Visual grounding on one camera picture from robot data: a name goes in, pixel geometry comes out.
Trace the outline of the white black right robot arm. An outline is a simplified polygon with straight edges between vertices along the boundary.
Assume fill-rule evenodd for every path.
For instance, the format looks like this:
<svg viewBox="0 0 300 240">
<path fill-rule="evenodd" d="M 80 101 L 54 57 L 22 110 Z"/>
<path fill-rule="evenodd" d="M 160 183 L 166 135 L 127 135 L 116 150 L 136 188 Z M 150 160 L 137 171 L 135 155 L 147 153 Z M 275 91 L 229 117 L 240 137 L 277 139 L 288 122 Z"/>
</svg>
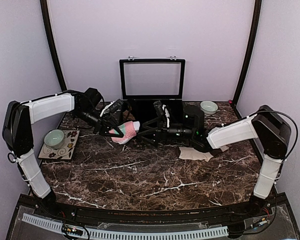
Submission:
<svg viewBox="0 0 300 240">
<path fill-rule="evenodd" d="M 224 146 L 258 139 L 263 147 L 263 162 L 253 190 L 253 200 L 245 205 L 245 213 L 256 217 L 265 208 L 265 200 L 279 179 L 284 161 L 291 153 L 291 127 L 284 113 L 262 105 L 258 111 L 231 123 L 212 129 L 204 126 L 205 113 L 195 105 L 183 108 L 183 122 L 174 123 L 169 109 L 156 101 L 157 117 L 142 124 L 137 137 L 157 146 L 160 142 L 182 139 L 195 150 L 208 153 Z"/>
</svg>

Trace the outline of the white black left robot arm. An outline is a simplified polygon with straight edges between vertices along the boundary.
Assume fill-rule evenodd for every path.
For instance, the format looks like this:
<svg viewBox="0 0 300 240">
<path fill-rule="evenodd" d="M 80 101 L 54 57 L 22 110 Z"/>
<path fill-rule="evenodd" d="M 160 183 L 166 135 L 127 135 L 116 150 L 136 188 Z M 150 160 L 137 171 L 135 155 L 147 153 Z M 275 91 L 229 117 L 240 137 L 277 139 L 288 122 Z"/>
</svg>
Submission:
<svg viewBox="0 0 300 240">
<path fill-rule="evenodd" d="M 55 195 L 37 162 L 32 126 L 40 120 L 61 113 L 72 113 L 91 126 L 95 134 L 123 138 L 124 133 L 112 116 L 123 102 L 118 99 L 98 110 L 97 105 L 103 100 L 102 94 L 90 87 L 85 92 L 66 90 L 25 102 L 11 101 L 7 106 L 2 128 L 2 138 L 9 149 L 7 158 L 10 163 L 17 164 L 23 180 L 33 194 L 45 199 L 40 208 L 50 218 L 57 218 L 61 208 L 49 199 Z"/>
</svg>

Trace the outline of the beige and brown sock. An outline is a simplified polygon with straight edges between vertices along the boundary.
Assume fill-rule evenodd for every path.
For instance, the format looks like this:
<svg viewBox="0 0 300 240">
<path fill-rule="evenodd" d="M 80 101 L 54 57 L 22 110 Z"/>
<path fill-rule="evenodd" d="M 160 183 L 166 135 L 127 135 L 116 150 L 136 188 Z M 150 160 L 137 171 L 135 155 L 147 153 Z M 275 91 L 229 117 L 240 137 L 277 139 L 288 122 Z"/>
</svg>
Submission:
<svg viewBox="0 0 300 240">
<path fill-rule="evenodd" d="M 191 147 L 179 147 L 179 156 L 178 158 L 181 160 L 204 160 L 209 162 L 209 160 L 217 155 L 227 151 L 229 149 L 228 146 L 223 146 L 218 149 L 213 149 L 212 152 L 200 152 Z"/>
</svg>

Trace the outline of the pink patterned sock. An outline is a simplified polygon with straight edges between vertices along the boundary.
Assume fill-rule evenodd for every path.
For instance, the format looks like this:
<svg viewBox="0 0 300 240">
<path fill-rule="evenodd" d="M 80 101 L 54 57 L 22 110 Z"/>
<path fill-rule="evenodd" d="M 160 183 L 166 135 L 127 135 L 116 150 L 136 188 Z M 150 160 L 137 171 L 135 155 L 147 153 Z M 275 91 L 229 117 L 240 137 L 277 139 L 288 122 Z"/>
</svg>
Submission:
<svg viewBox="0 0 300 240">
<path fill-rule="evenodd" d="M 123 133 L 123 137 L 112 136 L 111 140 L 119 145 L 124 145 L 127 142 L 129 142 L 132 138 L 137 136 L 137 133 L 140 129 L 140 122 L 128 121 L 120 125 L 118 129 Z"/>
</svg>

